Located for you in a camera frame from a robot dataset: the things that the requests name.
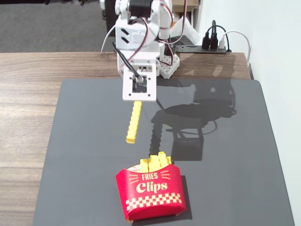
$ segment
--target black wire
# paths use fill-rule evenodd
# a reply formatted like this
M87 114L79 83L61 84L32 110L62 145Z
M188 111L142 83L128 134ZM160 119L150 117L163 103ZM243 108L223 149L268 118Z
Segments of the black wire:
M207 30L207 32L209 32L211 28L215 28L216 29L217 27L222 28L224 30L224 32L226 32L226 30L222 26L219 26L219 25L213 25L213 26L209 27L208 30ZM228 44L228 50L230 50L228 34L226 34L226 39L227 39L227 44Z
M215 26L216 25L216 21L215 20L213 20L212 21L212 26ZM213 33L216 33L216 27L213 27L214 29L212 29L212 32L211 32L211 38L210 39L212 39L212 37L213 37Z
M135 70L135 68L133 68L133 66L129 63L129 61L127 60L127 58L116 47L116 44L114 42L112 42L112 44L113 44L113 47L116 49L116 52L119 54L120 58L124 62L124 64L134 73L135 76L139 76L140 77L140 74Z

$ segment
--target gray desk mat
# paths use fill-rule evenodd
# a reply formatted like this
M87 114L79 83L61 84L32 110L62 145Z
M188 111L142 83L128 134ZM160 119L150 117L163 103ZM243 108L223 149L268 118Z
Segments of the gray desk mat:
M115 175L158 151L181 168L187 211L135 226L294 225L259 82L158 80L135 145L121 90L121 79L63 81L34 226L129 225Z

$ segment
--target gray carpet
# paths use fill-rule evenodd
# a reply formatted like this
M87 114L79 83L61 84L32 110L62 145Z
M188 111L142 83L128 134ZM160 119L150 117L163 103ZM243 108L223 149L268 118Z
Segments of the gray carpet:
M107 33L98 1L0 5L0 52L100 51ZM104 51L113 51L110 38Z

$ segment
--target wooden table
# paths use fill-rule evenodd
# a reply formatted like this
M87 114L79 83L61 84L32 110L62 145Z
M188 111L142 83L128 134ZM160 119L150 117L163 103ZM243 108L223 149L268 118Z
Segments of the wooden table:
M243 53L180 59L173 78L250 79ZM62 80L119 77L114 53L0 54L0 226L32 225Z

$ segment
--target fries box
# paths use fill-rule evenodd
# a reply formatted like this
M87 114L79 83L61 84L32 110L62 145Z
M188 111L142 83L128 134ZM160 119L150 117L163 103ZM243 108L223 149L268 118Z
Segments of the fries box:
M186 210L180 169L172 164L149 173L123 169L116 175L127 221L178 215Z

